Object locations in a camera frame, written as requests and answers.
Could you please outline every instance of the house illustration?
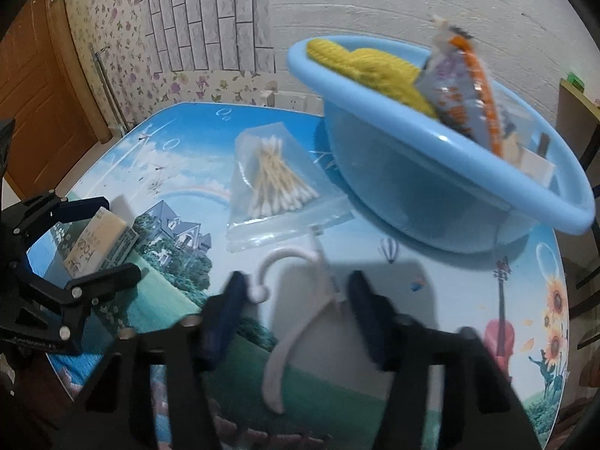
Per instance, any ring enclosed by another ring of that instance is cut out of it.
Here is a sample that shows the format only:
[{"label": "house illustration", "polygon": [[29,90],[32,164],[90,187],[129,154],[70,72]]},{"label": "house illustration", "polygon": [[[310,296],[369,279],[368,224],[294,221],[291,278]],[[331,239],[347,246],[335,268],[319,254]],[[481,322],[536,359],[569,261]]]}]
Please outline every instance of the house illustration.
[{"label": "house illustration", "polygon": [[[211,248],[211,234],[203,235],[200,232],[200,223],[183,221],[166,202],[159,201],[144,214],[154,218],[152,232],[148,238],[150,245],[169,237],[175,241],[175,246],[180,250],[197,257],[206,255]],[[171,260],[170,252],[164,248],[156,255],[162,266],[167,265]]]}]

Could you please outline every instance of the yellow cloth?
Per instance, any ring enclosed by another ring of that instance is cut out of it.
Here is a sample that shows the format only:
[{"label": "yellow cloth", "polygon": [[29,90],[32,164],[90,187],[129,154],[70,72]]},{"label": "yellow cloth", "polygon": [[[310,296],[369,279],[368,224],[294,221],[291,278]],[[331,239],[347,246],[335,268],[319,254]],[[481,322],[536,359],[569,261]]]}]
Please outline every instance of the yellow cloth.
[{"label": "yellow cloth", "polygon": [[437,119],[433,107],[413,86],[421,70],[410,62],[378,49],[350,52],[326,39],[309,40],[306,52],[326,68]]}]

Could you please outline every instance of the white wall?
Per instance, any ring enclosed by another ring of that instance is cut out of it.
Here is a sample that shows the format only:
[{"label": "white wall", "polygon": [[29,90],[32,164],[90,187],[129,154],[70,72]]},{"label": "white wall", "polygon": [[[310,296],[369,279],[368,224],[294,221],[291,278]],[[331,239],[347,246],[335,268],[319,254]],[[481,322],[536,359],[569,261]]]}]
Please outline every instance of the white wall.
[{"label": "white wall", "polygon": [[600,98],[600,51],[567,0],[271,0],[279,88],[307,91],[286,70],[290,45],[310,36],[366,33],[430,45],[432,14],[475,35],[496,78],[552,124],[569,71]]},{"label": "white wall", "polygon": [[2,178],[2,209],[13,205],[14,203],[18,203],[20,201],[19,197],[12,190],[12,188],[6,182],[6,179]]}]

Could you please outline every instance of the brown door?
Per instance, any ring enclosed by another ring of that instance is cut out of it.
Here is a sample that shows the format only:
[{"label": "brown door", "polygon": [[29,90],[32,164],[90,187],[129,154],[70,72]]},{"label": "brown door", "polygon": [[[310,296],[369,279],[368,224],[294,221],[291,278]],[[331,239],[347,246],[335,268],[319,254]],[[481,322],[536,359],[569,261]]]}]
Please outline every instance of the brown door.
[{"label": "brown door", "polygon": [[28,0],[0,42],[0,117],[16,119],[7,180],[25,196],[56,187],[96,142],[59,69],[48,5]]}]

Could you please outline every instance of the table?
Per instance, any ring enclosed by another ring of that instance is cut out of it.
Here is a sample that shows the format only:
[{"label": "table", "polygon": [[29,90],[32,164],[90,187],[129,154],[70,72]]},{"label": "table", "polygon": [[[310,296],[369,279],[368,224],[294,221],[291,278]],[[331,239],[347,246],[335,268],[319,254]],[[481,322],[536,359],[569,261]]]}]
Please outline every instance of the table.
[{"label": "table", "polygon": [[[150,216],[160,218],[174,234],[185,230],[198,238],[205,255],[197,256],[202,261],[194,264],[193,274],[172,267],[173,274],[168,252],[132,251],[128,260],[145,273],[137,291],[119,293],[115,302],[96,309],[83,335],[85,354],[50,356],[65,388],[77,393],[119,326],[134,326],[139,332],[170,326],[197,311],[206,296],[219,293],[232,270],[255,272],[272,246],[226,250],[233,146],[243,129],[279,121],[349,193],[356,208],[352,220],[328,228],[321,237],[340,285],[352,270],[362,269],[398,311],[447,331],[473,326],[492,344],[489,331],[498,323],[500,300],[505,300],[508,353],[511,343],[514,347],[508,375],[545,444],[562,397],[568,354],[566,290],[553,231],[539,226],[493,254],[431,249],[383,224],[347,190],[329,152],[322,118],[255,106],[181,103],[164,109],[112,147],[75,185],[71,199],[103,195],[131,224],[136,217],[138,225]],[[68,277],[62,259],[82,228],[58,225],[40,239],[29,252],[35,272],[64,285]],[[307,246],[308,238],[285,243]],[[196,288],[189,284],[193,275]],[[261,442],[268,434],[277,445],[294,446],[298,434],[308,434],[315,449],[370,448],[391,376],[376,371],[368,360],[346,304],[319,318],[292,353],[283,379],[286,413],[274,415],[260,398],[269,350],[302,316],[313,275],[302,261],[275,264],[266,279],[271,299],[253,306],[226,360],[205,377],[224,439],[242,435],[246,442]],[[155,368],[157,435],[169,442],[163,376],[164,368]],[[436,377],[424,435],[424,448],[432,449],[441,395],[440,374]]]}]

